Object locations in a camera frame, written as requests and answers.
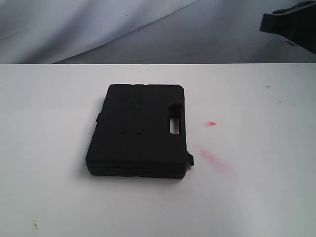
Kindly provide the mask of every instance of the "red mark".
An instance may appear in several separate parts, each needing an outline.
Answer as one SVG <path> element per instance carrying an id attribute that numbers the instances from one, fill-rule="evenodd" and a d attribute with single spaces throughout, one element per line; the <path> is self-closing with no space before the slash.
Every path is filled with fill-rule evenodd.
<path id="1" fill-rule="evenodd" d="M 214 126 L 214 125 L 216 125 L 216 124 L 217 124 L 217 123 L 215 123 L 215 122 L 207 122 L 207 123 L 206 123 L 207 126 Z"/>
<path id="2" fill-rule="evenodd" d="M 228 164 L 226 164 L 224 161 L 216 158 L 215 156 L 213 156 L 211 153 L 205 151 L 203 148 L 196 146 L 199 151 L 200 151 L 200 155 L 207 158 L 211 163 L 213 163 L 218 169 L 220 169 L 222 172 L 226 173 L 227 175 L 229 175 L 231 178 L 237 178 L 237 173 L 235 172 L 235 170 L 230 167 Z"/>

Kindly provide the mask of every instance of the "black plastic case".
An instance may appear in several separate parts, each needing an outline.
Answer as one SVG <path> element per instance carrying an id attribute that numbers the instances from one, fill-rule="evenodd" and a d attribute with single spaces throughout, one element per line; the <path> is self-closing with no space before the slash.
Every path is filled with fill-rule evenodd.
<path id="1" fill-rule="evenodd" d="M 179 85 L 110 85 L 86 165 L 92 175 L 183 178 L 187 152 L 184 89 Z M 170 133 L 170 118 L 179 134 Z"/>

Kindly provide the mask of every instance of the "white tabletop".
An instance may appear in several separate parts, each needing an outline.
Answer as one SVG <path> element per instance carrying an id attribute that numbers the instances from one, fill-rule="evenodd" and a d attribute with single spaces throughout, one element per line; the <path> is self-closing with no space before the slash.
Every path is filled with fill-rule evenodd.
<path id="1" fill-rule="evenodd" d="M 184 179 L 88 173 L 112 83 L 184 87 Z M 315 122 L 316 64 L 0 65 L 0 236 L 314 237 Z"/>

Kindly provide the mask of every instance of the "red stain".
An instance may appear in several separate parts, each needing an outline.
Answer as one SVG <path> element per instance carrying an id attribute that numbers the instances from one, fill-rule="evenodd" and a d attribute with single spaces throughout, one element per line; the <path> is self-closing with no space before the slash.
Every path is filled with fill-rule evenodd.
<path id="1" fill-rule="evenodd" d="M 217 123 L 215 123 L 215 122 L 207 122 L 207 123 L 206 123 L 207 126 L 214 126 L 214 125 L 216 125 L 216 124 L 217 124 Z"/>
<path id="2" fill-rule="evenodd" d="M 214 164 L 214 166 L 216 168 L 220 169 L 222 172 L 224 172 L 225 174 L 227 174 L 228 176 L 230 176 L 232 178 L 237 178 L 237 173 L 235 172 L 235 170 L 232 167 L 230 167 L 224 161 L 216 158 L 214 155 L 207 152 L 203 148 L 201 148 L 199 146 L 196 146 L 196 147 L 199 149 L 200 155 L 207 158 L 212 164 Z"/>

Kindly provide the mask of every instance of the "black object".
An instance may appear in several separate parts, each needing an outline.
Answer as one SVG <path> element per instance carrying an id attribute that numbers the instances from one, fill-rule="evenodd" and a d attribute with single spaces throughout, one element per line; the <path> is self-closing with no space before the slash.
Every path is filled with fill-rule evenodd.
<path id="1" fill-rule="evenodd" d="M 170 133 L 170 119 L 179 121 L 179 134 Z M 110 85 L 86 155 L 90 173 L 183 178 L 189 164 L 184 89 Z"/>
<path id="2" fill-rule="evenodd" d="M 301 2 L 289 9 L 264 14 L 260 31 L 277 34 L 316 53 L 316 2 Z"/>

